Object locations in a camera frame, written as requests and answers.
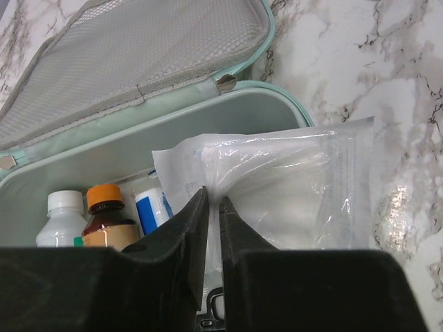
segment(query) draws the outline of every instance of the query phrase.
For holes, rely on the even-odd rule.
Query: beige label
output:
[[[140,239],[135,225],[118,225],[103,228],[83,237],[85,247],[114,247],[121,251]]]

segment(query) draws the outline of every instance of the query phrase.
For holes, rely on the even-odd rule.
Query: bottle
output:
[[[173,216],[155,171],[134,186],[134,200],[144,235],[152,233]]]
[[[122,193],[117,185],[97,185],[87,192],[89,214],[93,216],[83,230],[83,245],[112,246],[121,251],[137,241],[138,225],[122,214]]]
[[[87,224],[81,192],[64,190],[48,196],[48,223],[37,235],[37,247],[73,247]]]

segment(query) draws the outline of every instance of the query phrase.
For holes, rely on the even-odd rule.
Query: zipper pull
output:
[[[17,165],[14,156],[1,156],[0,169],[11,169]]]
[[[235,76],[225,74],[221,76],[218,80],[216,80],[215,84],[217,85],[218,91],[220,93],[223,93],[235,88],[235,85],[237,84],[237,78]]]

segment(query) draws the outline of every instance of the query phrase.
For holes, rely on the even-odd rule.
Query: white marble table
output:
[[[0,105],[83,3],[10,1],[0,22]],[[443,331],[443,0],[275,0],[272,8],[278,33],[254,78],[293,93],[318,124],[375,116],[374,246],[404,266],[429,328]]]

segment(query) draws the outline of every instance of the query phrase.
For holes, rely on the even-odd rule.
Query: storage case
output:
[[[88,1],[0,111],[0,245],[35,245],[49,193],[131,178],[151,150],[312,126],[283,89],[241,80],[274,30],[262,0]]]

